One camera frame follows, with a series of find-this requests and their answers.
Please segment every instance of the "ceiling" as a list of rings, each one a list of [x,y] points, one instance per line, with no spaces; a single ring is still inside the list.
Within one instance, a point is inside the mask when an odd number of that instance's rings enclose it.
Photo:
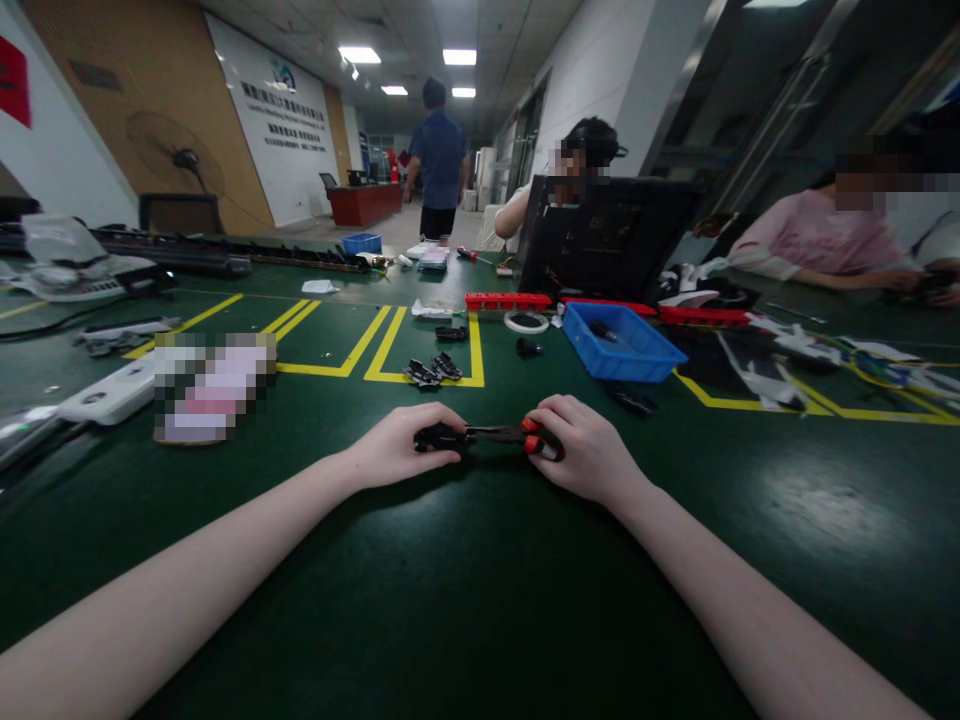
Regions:
[[[493,138],[583,0],[192,2],[340,88],[361,109],[369,133],[412,134],[424,117],[420,91],[431,75],[448,95],[451,87],[475,87],[472,100],[448,97],[447,112],[476,145]],[[342,67],[342,45],[369,45],[382,63],[358,65],[354,81],[353,68]],[[476,48],[477,65],[444,65],[444,47]],[[387,96],[382,85],[403,85],[409,95]]]

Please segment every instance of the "red component tray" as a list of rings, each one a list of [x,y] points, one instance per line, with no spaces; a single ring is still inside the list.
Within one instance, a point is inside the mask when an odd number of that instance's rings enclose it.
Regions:
[[[660,306],[660,321],[667,325],[711,325],[714,327],[746,327],[750,324],[746,310],[716,308],[677,308]]]
[[[535,293],[466,293],[467,310],[546,310],[553,303]]]
[[[580,299],[575,296],[564,297],[560,302],[569,305],[570,303],[589,303],[591,305],[622,305],[623,307],[628,307],[633,310],[640,317],[656,317],[657,311],[654,310],[649,305],[643,305],[641,303],[624,303],[618,302],[616,300],[588,300],[586,298]]]

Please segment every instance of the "blue plastic bin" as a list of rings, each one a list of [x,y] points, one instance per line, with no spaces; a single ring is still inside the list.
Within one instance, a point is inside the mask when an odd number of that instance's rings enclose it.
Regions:
[[[590,323],[602,320],[617,333],[616,342],[597,337]],[[663,382],[687,356],[633,310],[619,305],[572,302],[563,316],[563,332],[590,377],[627,382]]]
[[[343,250],[347,255],[356,255],[358,252],[381,251],[380,236],[373,233],[357,233],[343,239]]]

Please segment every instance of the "blue shirt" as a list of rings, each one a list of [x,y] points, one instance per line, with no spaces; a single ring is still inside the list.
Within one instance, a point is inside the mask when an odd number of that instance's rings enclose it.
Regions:
[[[460,196],[460,166],[467,155],[463,130],[443,108],[430,115],[413,133],[410,154],[420,158],[423,206],[449,210]]]

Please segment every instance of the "man in blue shirt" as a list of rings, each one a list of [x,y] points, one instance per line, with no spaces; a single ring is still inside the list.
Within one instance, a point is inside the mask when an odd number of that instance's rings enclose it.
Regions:
[[[420,239],[446,245],[453,232],[457,205],[463,200],[463,188],[470,174],[467,142],[463,130],[447,117],[443,106],[447,89],[430,78],[423,86],[423,104],[427,119],[413,134],[407,168],[407,186],[403,201],[410,202],[417,173],[423,169],[423,210],[420,212]]]

